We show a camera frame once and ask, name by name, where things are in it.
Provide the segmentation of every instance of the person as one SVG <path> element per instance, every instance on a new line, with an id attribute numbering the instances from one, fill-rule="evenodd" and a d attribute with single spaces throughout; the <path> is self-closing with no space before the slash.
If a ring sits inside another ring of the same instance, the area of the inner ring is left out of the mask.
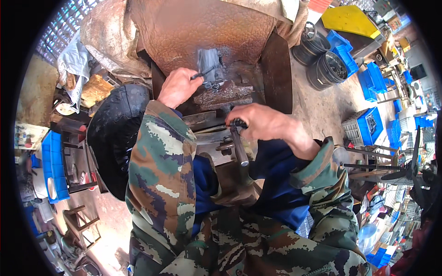
<path id="1" fill-rule="evenodd" d="M 210 159 L 195 155 L 195 135 L 176 107 L 200 86 L 179 68 L 146 108 L 129 164 L 126 203 L 133 230 L 130 269 L 139 275 L 372 275 L 356 245 L 358 222 L 347 171 L 331 137 L 309 137 L 300 121 L 268 106 L 235 106 L 227 115 L 258 139 L 249 165 L 264 178 L 249 208 L 211 200 L 219 184 Z M 309 238 L 296 234 L 309 212 Z"/>

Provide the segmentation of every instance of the right hand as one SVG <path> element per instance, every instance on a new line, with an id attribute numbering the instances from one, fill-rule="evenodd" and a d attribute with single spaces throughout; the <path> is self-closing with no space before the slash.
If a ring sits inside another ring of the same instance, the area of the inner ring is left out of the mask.
<path id="1" fill-rule="evenodd" d="M 305 131 L 304 126 L 279 111 L 268 106 L 251 103 L 235 106 L 225 119 L 226 125 L 235 118 L 243 120 L 248 128 L 240 135 L 246 139 L 282 139 L 292 149 L 296 157 L 313 160 L 320 150 L 319 145 Z"/>
<path id="2" fill-rule="evenodd" d="M 257 103 L 235 106 L 225 119 L 226 125 L 229 125 L 230 121 L 235 118 L 240 118 L 247 124 L 248 128 L 240 133 L 246 139 L 285 139 L 288 124 L 293 123 L 298 123 L 298 127 L 303 129 L 301 122 Z"/>

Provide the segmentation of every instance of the dark blue pants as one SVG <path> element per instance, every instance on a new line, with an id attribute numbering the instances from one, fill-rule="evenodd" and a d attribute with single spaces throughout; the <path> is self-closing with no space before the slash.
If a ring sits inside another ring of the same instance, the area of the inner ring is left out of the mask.
<path id="1" fill-rule="evenodd" d="M 295 168 L 304 169 L 309 162 L 294 156 L 283 140 L 259 140 L 256 160 L 249 165 L 249 176 L 263 178 L 265 182 L 258 201 L 249 210 L 276 219 L 296 231 L 307 216 L 309 197 L 289 184 L 290 172 Z M 217 193 L 218 181 L 207 158 L 195 156 L 194 178 L 196 214 L 192 236 L 200 231 L 201 222 L 208 212 L 224 208 L 210 198 Z"/>

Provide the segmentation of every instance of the yellow metal plate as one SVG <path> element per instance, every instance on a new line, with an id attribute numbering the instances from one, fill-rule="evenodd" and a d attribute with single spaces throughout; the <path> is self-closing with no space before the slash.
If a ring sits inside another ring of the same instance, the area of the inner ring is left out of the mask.
<path id="1" fill-rule="evenodd" d="M 321 16 L 324 27 L 375 39 L 381 32 L 357 6 L 329 8 Z"/>

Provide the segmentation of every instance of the black rubber bucket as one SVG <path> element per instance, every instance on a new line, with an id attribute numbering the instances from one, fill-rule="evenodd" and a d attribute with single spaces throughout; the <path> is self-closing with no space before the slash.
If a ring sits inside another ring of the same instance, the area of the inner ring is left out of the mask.
<path id="1" fill-rule="evenodd" d="M 149 91 L 136 84 L 115 88 L 88 126 L 86 142 L 107 190 L 124 201 L 132 148 L 137 141 Z"/>
<path id="2" fill-rule="evenodd" d="M 331 46 L 327 38 L 319 33 L 309 40 L 307 35 L 301 36 L 301 44 L 292 48 L 292 55 L 300 64 L 309 66 L 313 64 L 325 52 L 329 51 Z"/>
<path id="3" fill-rule="evenodd" d="M 307 80 L 318 91 L 345 81 L 348 77 L 344 62 L 333 52 L 324 53 L 314 64 L 307 67 Z"/>

